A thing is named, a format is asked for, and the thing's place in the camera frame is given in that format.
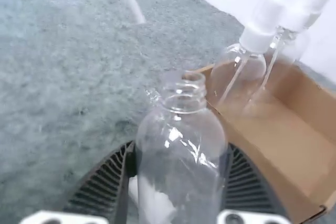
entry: bottle opening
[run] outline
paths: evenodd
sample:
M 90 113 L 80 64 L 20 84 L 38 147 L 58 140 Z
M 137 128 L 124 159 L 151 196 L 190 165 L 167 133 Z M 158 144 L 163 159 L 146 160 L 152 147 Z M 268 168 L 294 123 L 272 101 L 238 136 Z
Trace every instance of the bottle opening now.
M 201 73 L 184 71 L 165 82 L 162 105 L 174 113 L 195 113 L 206 107 L 205 77 Z

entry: bottle neck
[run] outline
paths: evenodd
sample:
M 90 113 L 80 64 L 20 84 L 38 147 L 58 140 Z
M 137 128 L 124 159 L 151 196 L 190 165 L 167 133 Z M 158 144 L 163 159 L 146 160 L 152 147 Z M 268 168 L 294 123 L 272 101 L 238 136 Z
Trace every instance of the bottle neck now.
M 206 108 L 205 77 L 201 73 L 183 72 L 180 78 L 162 88 L 161 105 L 176 114 L 197 113 Z
M 284 42 L 290 42 L 296 40 L 298 35 L 299 32 L 291 31 L 283 27 L 280 27 L 277 31 L 276 37 Z

